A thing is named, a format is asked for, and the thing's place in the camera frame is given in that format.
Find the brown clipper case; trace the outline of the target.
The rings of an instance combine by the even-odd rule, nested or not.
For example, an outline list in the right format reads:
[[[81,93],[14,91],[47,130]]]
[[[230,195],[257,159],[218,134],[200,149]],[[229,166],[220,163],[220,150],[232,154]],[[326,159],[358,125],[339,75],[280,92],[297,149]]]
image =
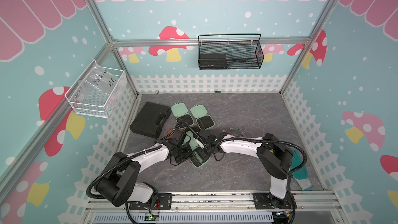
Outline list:
[[[179,130],[184,133],[192,132],[192,131],[199,133],[201,129],[199,126],[192,126],[190,129],[189,128],[180,128]],[[170,136],[172,136],[172,133],[173,133],[173,129],[167,130],[166,136],[164,138],[166,138],[166,139],[169,138]]]

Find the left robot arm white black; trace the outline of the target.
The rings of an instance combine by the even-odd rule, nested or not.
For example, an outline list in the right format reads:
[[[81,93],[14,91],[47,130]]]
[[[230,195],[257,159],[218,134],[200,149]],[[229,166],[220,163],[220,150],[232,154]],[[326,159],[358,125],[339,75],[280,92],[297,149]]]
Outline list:
[[[105,199],[115,207],[126,203],[138,203],[147,209],[158,204],[158,191],[148,183],[138,183],[140,173],[159,162],[169,160],[179,165],[189,159],[193,138],[180,130],[174,130],[154,145],[142,151],[115,153],[102,173],[87,187],[91,199]]]

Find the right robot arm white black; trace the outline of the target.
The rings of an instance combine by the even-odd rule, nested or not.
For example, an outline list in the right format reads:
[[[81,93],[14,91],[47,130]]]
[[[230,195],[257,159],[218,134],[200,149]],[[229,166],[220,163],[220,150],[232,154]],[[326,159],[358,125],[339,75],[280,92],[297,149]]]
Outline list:
[[[270,133],[259,138],[247,138],[228,134],[216,137],[201,131],[193,136],[211,155],[238,153],[259,159],[271,176],[270,190],[264,199],[266,207],[282,209],[289,206],[292,210],[296,209],[290,184],[293,173],[307,164],[308,157],[304,149],[279,140]]]

